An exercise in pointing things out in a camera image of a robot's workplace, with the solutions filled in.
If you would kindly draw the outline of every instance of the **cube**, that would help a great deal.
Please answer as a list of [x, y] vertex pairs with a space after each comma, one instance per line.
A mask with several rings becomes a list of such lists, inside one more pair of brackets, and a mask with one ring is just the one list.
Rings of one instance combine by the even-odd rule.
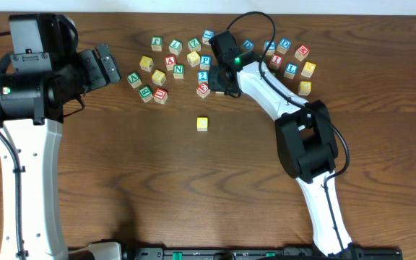
[[145, 86], [139, 90], [139, 95], [141, 99], [147, 103], [153, 99], [152, 89], [149, 86]]
[[170, 52], [174, 53], [175, 55], [179, 55], [182, 51], [182, 42], [180, 42], [179, 40], [173, 40], [170, 43]]
[[303, 68], [303, 71], [301, 72], [301, 75], [303, 75], [304, 77], [311, 77], [315, 69], [316, 69], [316, 65], [314, 63], [307, 61], [304, 64], [304, 68]]
[[163, 51], [163, 38], [160, 36], [152, 37], [152, 50], [153, 51]]
[[171, 56], [165, 57], [165, 64], [166, 64], [166, 70], [172, 71], [174, 65], [176, 65], [176, 56], [171, 55]]
[[202, 44], [200, 43], [199, 39], [192, 38], [188, 40], [188, 49], [191, 51], [201, 51], [202, 50]]
[[309, 55], [309, 49], [308, 47], [301, 45], [295, 53], [295, 57], [299, 60], [299, 61], [303, 61], [303, 59], [306, 59], [306, 57]]
[[269, 63], [269, 68], [278, 70], [280, 67], [280, 64], [282, 63], [283, 58], [273, 54], [271, 58], [271, 62]]
[[173, 76], [175, 79], [183, 79], [184, 78], [184, 65], [182, 64], [174, 65]]
[[311, 82], [300, 82], [298, 95], [309, 95], [311, 93]]
[[211, 90], [208, 87], [207, 83], [201, 83], [199, 85], [199, 87], [197, 87], [196, 89], [196, 93], [201, 97], [201, 98], [205, 98], [206, 96], [208, 96], [208, 94], [211, 92]]
[[208, 118], [205, 118], [205, 117], [196, 118], [196, 130], [208, 131]]
[[287, 68], [285, 69], [284, 76], [289, 79], [293, 79], [298, 71], [298, 66], [294, 64], [288, 64]]
[[[270, 42], [270, 40], [267, 40], [264, 43], [264, 50], [263, 51], [266, 50], [267, 46], [269, 45], [269, 42]], [[269, 47], [269, 50], [267, 50], [267, 52], [266, 52], [266, 55], [271, 56], [272, 54], [274, 54], [274, 52], [275, 52], [275, 42], [272, 42], [271, 47]]]
[[205, 30], [203, 32], [203, 36], [201, 37], [201, 41], [203, 42], [203, 44], [209, 45], [209, 39], [213, 38], [213, 36], [215, 36], [215, 32], [210, 31], [210, 30]]
[[242, 46], [240, 47], [242, 49], [242, 51], [252, 51], [254, 47], [254, 43], [251, 42], [251, 40], [246, 39], [243, 43]]
[[128, 82], [131, 84], [133, 88], [136, 88], [140, 85], [142, 85], [141, 77], [137, 74], [137, 72], [133, 72], [130, 75], [128, 75]]
[[199, 71], [199, 85], [201, 83], [208, 83], [208, 71]]
[[141, 61], [139, 62], [141, 65], [141, 69], [145, 70], [146, 72], [151, 72], [153, 67], [153, 59], [150, 57], [143, 56]]
[[192, 67], [195, 67], [200, 64], [200, 55], [196, 51], [192, 51], [187, 54], [187, 61]]
[[166, 92], [166, 90], [162, 90], [160, 88], [157, 88], [157, 90], [155, 90], [155, 94], [153, 95], [153, 100], [155, 100], [155, 102], [164, 105], [167, 99], [168, 93]]
[[211, 56], [202, 55], [200, 58], [200, 69], [209, 70], [209, 65], [211, 65]]
[[166, 75], [158, 69], [152, 75], [152, 81], [159, 86], [163, 86], [163, 83], [166, 81]]
[[279, 42], [279, 47], [277, 47], [277, 51], [282, 54], [286, 54], [291, 45], [291, 41], [286, 38], [282, 38]]

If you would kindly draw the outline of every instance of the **wooden surface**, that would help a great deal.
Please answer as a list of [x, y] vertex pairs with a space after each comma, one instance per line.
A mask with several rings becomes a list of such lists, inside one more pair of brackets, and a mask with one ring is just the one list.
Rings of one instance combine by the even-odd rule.
[[[0, 31], [9, 29], [8, 15], [0, 13]], [[186, 67], [184, 80], [167, 74], [165, 105], [144, 104], [122, 79], [87, 95], [86, 110], [66, 119], [58, 184], [69, 246], [101, 238], [168, 247], [312, 243], [304, 197], [277, 159], [272, 120], [249, 96], [196, 94], [199, 69], [188, 65], [187, 40], [200, 39], [204, 29], [223, 31], [235, 15], [69, 16], [78, 49], [107, 43], [124, 77], [136, 70], [155, 89], [139, 60], [151, 56], [154, 69], [166, 72], [163, 57], [174, 38], [183, 41], [177, 59]], [[280, 80], [296, 91], [300, 77], [285, 79], [285, 64], [317, 64], [308, 99], [327, 104], [350, 146], [350, 169], [337, 179], [349, 234], [416, 259], [416, 17], [273, 18], [277, 41], [292, 41]], [[231, 31], [238, 43], [249, 38], [262, 51], [272, 29], [264, 18], [248, 17]], [[153, 35], [163, 36], [162, 53], [151, 50]], [[293, 55], [301, 43], [311, 54], [299, 63]], [[0, 58], [10, 51], [11, 38], [0, 38]], [[212, 53], [203, 45], [201, 54]], [[209, 117], [208, 132], [196, 131], [197, 116]], [[0, 242], [1, 232], [0, 168]]]

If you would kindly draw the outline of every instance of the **green block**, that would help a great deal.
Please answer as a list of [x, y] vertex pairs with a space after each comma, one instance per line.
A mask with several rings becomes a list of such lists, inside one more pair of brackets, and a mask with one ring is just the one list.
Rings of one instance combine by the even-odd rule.
[[197, 47], [197, 46], [201, 45], [201, 43], [200, 43], [199, 39], [197, 39], [196, 37], [195, 37], [195, 38], [190, 39], [190, 40], [188, 41], [188, 44], [189, 44], [192, 48], [195, 48], [195, 47]]
[[170, 47], [176, 50], [181, 46], [182, 46], [182, 42], [180, 42], [179, 40], [173, 40], [170, 44]]
[[175, 73], [175, 74], [184, 74], [184, 65], [174, 65], [173, 73]]
[[128, 82], [129, 83], [135, 83], [136, 81], [140, 80], [141, 77], [137, 74], [137, 72], [133, 72], [130, 75], [128, 75]]
[[157, 46], [163, 45], [163, 38], [160, 36], [152, 37], [152, 45], [157, 45]]
[[152, 95], [152, 89], [149, 86], [145, 86], [139, 90], [139, 95], [141, 98], [146, 98], [149, 95]]
[[173, 253], [173, 260], [182, 260], [182, 253], [174, 252]]

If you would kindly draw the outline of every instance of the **white backdrop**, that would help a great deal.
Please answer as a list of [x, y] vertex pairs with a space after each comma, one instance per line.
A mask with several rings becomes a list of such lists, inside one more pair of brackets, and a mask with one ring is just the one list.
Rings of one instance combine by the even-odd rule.
[[0, 0], [0, 11], [416, 15], [416, 0]]

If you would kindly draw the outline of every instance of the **wooden alphabet cube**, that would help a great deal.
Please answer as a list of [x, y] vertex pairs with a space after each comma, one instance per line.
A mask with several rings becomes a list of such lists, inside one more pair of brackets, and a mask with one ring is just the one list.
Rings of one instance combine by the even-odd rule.
[[213, 38], [213, 36], [215, 36], [215, 32], [210, 31], [210, 30], [205, 30], [203, 32], [203, 36], [201, 37], [201, 41], [203, 42], [203, 44], [207, 44], [209, 45], [209, 39]]
[[211, 56], [202, 55], [200, 58], [200, 69], [209, 70], [211, 65]]
[[247, 51], [252, 51], [254, 47], [254, 43], [251, 42], [251, 40], [246, 39], [243, 43], [242, 46], [240, 47], [240, 49], [242, 49], [242, 51], [247, 52]]
[[303, 68], [303, 71], [301, 72], [301, 75], [303, 75], [304, 77], [311, 77], [315, 69], [316, 69], [316, 65], [314, 63], [307, 61], [304, 64], [304, 68]]
[[179, 40], [173, 40], [170, 43], [170, 52], [174, 53], [175, 55], [179, 55], [182, 51], [182, 42], [180, 42]]
[[278, 70], [280, 67], [280, 64], [282, 63], [283, 58], [273, 54], [271, 58], [271, 62], [269, 63], [269, 68]]
[[309, 95], [311, 93], [311, 82], [300, 82], [298, 95]]
[[131, 84], [133, 88], [136, 88], [140, 85], [142, 85], [141, 77], [137, 74], [137, 72], [133, 72], [130, 75], [128, 75], [128, 82]]
[[286, 38], [282, 38], [279, 42], [279, 47], [277, 47], [277, 51], [282, 54], [286, 54], [291, 45], [291, 41]]
[[176, 65], [176, 56], [171, 55], [171, 56], [165, 57], [165, 64], [166, 64], [166, 70], [172, 71], [174, 65]]
[[153, 95], [153, 100], [155, 100], [155, 102], [164, 105], [167, 99], [168, 93], [166, 92], [166, 90], [162, 90], [160, 88], [157, 88], [157, 90], [155, 90], [155, 94]]
[[[269, 40], [267, 40], [265, 43], [264, 43], [264, 50], [263, 51], [265, 51], [266, 50], [266, 48], [267, 48], [267, 46], [269, 45]], [[271, 56], [272, 54], [274, 54], [274, 52], [275, 52], [275, 42], [272, 42], [272, 44], [271, 44], [271, 47], [269, 47], [269, 50], [267, 50], [267, 52], [266, 52], [266, 55], [267, 56]]]
[[184, 78], [184, 65], [182, 64], [174, 65], [173, 76], [175, 79], [183, 79]]
[[192, 67], [195, 67], [200, 64], [200, 55], [196, 51], [192, 51], [187, 54], [187, 61]]
[[293, 79], [298, 71], [298, 66], [294, 64], [288, 64], [287, 68], [285, 69], [284, 76], [288, 79]]
[[202, 83], [208, 84], [208, 71], [199, 71], [199, 85]]
[[196, 130], [208, 131], [208, 118], [205, 118], [205, 117], [196, 118]]
[[159, 86], [163, 86], [163, 83], [166, 81], [165, 73], [159, 71], [158, 69], [152, 75], [152, 81]]
[[306, 59], [306, 57], [309, 55], [309, 49], [308, 47], [301, 45], [295, 53], [295, 57], [299, 60], [299, 61], [303, 61], [303, 59]]
[[160, 36], [152, 37], [151, 46], [153, 51], [163, 51], [163, 38]]
[[202, 50], [202, 44], [200, 43], [199, 39], [192, 38], [188, 40], [188, 49], [191, 51], [201, 51]]
[[141, 99], [147, 103], [153, 99], [152, 89], [149, 86], [145, 86], [139, 90], [139, 95]]
[[196, 93], [201, 97], [201, 98], [205, 98], [206, 96], [208, 96], [208, 94], [211, 92], [211, 90], [208, 87], [207, 83], [201, 83], [199, 85], [199, 87], [197, 87], [196, 89]]
[[141, 62], [139, 62], [139, 65], [141, 65], [142, 70], [145, 70], [146, 72], [151, 72], [153, 68], [153, 59], [147, 56], [143, 56], [141, 58]]

